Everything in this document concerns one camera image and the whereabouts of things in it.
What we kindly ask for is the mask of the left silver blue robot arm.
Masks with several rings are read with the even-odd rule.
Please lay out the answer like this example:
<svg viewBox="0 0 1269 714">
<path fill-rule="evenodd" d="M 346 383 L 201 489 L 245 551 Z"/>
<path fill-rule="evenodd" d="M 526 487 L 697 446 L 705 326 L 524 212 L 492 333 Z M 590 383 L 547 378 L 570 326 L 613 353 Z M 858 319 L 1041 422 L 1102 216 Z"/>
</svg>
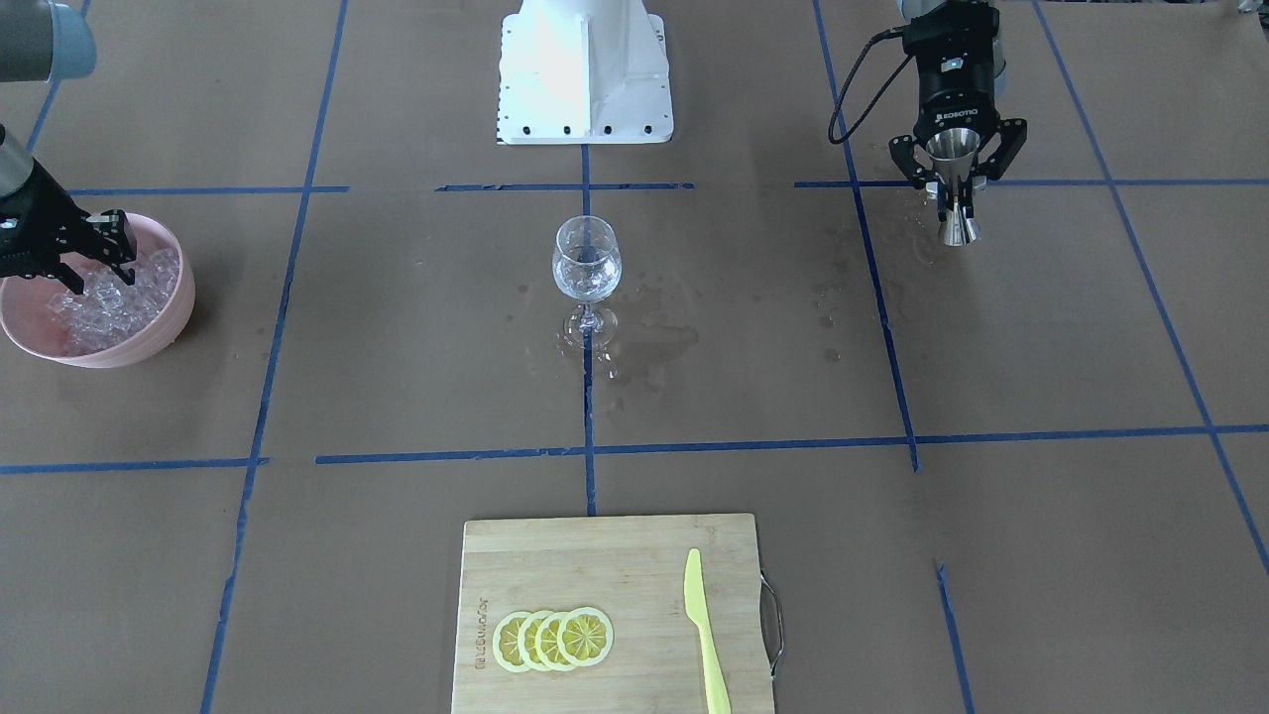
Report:
<svg viewBox="0 0 1269 714">
<path fill-rule="evenodd" d="M 1027 140 L 1023 118 L 1003 118 L 1006 79 L 1001 15 L 989 1 L 902 1 L 904 55 L 917 67 L 917 115 L 892 145 L 912 184 L 943 202 L 970 199 L 976 181 L 997 180 Z"/>
</svg>

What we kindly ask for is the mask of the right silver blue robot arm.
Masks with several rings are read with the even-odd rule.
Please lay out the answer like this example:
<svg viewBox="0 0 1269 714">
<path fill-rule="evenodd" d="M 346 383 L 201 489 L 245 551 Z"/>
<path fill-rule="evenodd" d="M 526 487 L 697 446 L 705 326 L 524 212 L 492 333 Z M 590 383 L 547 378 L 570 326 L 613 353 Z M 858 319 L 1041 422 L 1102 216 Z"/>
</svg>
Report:
<svg viewBox="0 0 1269 714">
<path fill-rule="evenodd" d="M 5 84 L 82 79 L 96 67 L 88 22 L 56 1 L 1 4 L 1 80 Z M 1 131 L 1 276 L 49 279 L 74 294 L 85 282 L 63 254 L 103 264 L 135 285 L 137 243 L 126 212 L 91 216 L 8 128 Z"/>
</svg>

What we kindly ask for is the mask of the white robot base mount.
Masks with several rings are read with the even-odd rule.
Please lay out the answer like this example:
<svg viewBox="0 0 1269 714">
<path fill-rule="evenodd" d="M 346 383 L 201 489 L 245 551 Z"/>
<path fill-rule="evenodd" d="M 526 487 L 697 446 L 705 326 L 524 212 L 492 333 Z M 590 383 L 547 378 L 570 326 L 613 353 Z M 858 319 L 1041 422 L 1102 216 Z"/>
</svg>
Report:
<svg viewBox="0 0 1269 714">
<path fill-rule="evenodd" d="M 642 1 L 524 1 L 500 32 L 499 145 L 662 145 L 666 28 Z"/>
</svg>

